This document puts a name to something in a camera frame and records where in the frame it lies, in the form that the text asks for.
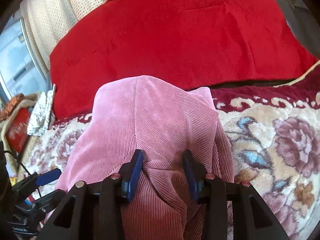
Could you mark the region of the red box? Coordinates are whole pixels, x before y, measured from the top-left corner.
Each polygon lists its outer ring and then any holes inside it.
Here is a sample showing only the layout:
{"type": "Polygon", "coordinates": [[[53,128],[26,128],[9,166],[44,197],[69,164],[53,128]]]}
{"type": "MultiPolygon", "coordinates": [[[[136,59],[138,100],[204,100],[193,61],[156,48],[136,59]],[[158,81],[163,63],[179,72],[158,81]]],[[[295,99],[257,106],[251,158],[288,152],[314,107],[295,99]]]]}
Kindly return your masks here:
{"type": "Polygon", "coordinates": [[[22,152],[25,142],[28,138],[27,127],[30,120],[30,115],[31,113],[27,108],[20,109],[6,133],[9,146],[17,153],[22,152]]]}

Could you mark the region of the floral plush bed cover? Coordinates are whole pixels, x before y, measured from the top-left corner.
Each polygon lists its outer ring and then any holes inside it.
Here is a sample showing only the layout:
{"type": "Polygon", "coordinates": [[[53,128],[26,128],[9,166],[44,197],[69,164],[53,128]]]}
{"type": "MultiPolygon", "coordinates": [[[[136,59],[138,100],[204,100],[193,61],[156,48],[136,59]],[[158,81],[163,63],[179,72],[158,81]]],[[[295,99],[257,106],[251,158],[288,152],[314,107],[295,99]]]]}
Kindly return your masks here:
{"type": "MultiPolygon", "coordinates": [[[[234,180],[248,180],[290,239],[307,239],[319,222],[319,64],[277,87],[211,90],[232,150],[234,180]]],[[[22,162],[30,173],[64,171],[92,111],[60,121],[22,162]]]]}

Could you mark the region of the window frame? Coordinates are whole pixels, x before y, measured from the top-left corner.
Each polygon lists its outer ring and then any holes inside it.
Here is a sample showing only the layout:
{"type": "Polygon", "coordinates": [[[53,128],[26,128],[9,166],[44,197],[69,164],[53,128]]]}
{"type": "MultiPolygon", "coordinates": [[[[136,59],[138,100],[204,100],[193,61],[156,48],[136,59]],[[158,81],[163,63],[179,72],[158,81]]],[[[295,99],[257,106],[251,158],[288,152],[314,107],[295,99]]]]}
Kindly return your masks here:
{"type": "Polygon", "coordinates": [[[1,33],[1,93],[5,101],[17,94],[49,90],[48,77],[32,52],[24,19],[11,17],[1,33]]]}

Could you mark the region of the red velvet blanket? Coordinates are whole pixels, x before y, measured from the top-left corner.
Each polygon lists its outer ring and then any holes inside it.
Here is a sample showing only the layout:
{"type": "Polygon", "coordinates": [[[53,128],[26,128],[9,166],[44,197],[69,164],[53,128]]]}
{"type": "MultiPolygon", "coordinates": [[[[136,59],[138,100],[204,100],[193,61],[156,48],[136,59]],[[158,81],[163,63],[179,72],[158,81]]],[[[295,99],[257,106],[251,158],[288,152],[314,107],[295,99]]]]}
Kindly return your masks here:
{"type": "Polygon", "coordinates": [[[99,87],[151,75],[184,90],[290,80],[317,59],[276,0],[106,0],[50,55],[58,119],[90,111],[99,87]]]}

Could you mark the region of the white patterned cloth bundle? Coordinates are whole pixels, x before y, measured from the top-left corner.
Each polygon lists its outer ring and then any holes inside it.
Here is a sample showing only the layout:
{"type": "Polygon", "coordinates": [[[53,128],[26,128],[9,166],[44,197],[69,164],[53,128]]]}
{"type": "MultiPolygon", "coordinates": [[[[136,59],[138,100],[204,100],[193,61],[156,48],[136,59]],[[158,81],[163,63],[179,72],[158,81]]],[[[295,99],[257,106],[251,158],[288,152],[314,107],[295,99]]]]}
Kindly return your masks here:
{"type": "Polygon", "coordinates": [[[41,93],[30,115],[27,126],[27,135],[41,137],[49,128],[52,118],[52,107],[55,91],[56,85],[53,84],[51,90],[41,93]]]}

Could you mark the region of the beige cloth with orange item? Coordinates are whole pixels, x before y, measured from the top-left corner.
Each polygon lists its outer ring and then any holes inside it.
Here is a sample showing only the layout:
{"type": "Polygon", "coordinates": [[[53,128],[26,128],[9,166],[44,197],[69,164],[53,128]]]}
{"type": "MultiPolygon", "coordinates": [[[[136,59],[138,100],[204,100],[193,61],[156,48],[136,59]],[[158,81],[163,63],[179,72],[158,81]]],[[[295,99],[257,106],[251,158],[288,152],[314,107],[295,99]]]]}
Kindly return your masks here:
{"type": "Polygon", "coordinates": [[[18,111],[22,108],[27,108],[28,110],[33,108],[38,101],[39,96],[40,93],[28,95],[17,94],[5,105],[4,109],[1,110],[1,141],[3,142],[4,150],[9,151],[9,153],[5,154],[5,158],[14,173],[18,173],[18,161],[11,155],[16,151],[9,146],[6,133],[18,111]]]}

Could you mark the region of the cream dotted curtain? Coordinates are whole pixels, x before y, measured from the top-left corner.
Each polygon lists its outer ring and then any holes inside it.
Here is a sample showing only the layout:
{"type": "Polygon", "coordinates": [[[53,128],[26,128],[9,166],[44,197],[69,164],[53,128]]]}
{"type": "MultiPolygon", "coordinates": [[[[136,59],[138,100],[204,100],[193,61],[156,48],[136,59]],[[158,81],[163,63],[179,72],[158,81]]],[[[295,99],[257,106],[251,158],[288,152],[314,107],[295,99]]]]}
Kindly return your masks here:
{"type": "Polygon", "coordinates": [[[43,74],[50,71],[50,54],[59,41],[106,0],[23,0],[20,10],[31,51],[43,74]]]}

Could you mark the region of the pink corduroy garment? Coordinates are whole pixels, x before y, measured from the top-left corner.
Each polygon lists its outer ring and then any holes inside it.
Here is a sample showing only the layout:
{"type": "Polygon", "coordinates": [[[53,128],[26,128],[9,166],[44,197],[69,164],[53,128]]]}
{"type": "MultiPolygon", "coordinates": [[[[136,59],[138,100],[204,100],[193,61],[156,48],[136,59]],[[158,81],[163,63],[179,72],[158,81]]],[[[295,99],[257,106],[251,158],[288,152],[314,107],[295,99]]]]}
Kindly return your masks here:
{"type": "Polygon", "coordinates": [[[95,95],[92,120],[77,140],[56,187],[102,181],[144,152],[133,201],[122,208],[127,239],[200,239],[204,205],[190,196],[182,154],[224,181],[234,180],[231,144],[210,89],[186,92],[151,76],[107,83],[95,95]]]}

